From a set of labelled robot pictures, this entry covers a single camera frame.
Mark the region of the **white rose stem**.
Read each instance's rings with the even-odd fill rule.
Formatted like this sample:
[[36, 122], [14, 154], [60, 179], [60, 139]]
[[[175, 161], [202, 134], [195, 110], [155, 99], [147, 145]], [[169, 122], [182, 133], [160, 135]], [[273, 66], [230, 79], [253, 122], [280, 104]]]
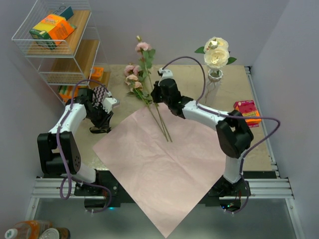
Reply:
[[237, 61], [230, 56], [229, 44], [221, 37], [210, 38], [204, 46], [195, 50], [197, 54], [204, 55], [204, 63], [210, 69], [209, 75], [214, 78], [221, 76], [221, 69]]

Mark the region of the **black ribbon gold lettering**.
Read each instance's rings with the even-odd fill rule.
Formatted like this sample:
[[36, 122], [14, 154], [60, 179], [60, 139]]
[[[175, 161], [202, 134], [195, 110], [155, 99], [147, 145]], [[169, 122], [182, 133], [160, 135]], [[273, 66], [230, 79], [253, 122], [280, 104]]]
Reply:
[[93, 134], [101, 134], [101, 133], [109, 133], [111, 131], [111, 127], [109, 125], [103, 125], [101, 127], [90, 127], [90, 132]]

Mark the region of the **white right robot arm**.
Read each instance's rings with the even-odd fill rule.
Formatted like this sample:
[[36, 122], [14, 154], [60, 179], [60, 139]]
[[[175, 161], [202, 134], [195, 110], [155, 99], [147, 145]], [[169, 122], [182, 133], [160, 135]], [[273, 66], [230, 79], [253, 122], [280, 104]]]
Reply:
[[225, 171], [222, 178], [222, 190], [232, 196], [239, 191], [242, 179], [243, 154], [254, 139], [253, 133], [239, 111], [230, 113], [216, 112], [197, 104], [193, 98], [183, 96], [174, 79], [168, 78], [154, 83], [151, 92], [155, 103], [164, 103], [177, 117], [201, 123], [217, 134], [220, 149], [226, 155]]

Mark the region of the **purple pink wrapping paper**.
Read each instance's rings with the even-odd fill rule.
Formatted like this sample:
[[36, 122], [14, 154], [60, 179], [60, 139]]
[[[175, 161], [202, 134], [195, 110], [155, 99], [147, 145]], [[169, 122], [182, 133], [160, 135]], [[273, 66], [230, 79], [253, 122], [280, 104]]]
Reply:
[[222, 176], [225, 154], [211, 128], [160, 113], [167, 142], [143, 107], [120, 122], [93, 150], [164, 237], [168, 237]]

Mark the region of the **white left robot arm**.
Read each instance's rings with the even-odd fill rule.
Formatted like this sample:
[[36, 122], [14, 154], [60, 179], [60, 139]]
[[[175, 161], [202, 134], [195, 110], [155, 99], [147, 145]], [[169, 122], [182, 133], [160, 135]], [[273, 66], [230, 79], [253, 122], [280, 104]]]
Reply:
[[119, 104], [112, 93], [104, 87], [82, 88], [74, 99], [66, 103], [58, 123], [48, 132], [37, 137], [42, 172], [47, 175], [67, 176], [61, 154], [64, 154], [71, 177], [85, 181], [91, 195], [103, 191], [102, 181], [96, 179], [96, 170], [81, 162], [79, 149], [74, 139], [80, 123], [89, 119], [91, 133], [109, 133], [112, 109]]

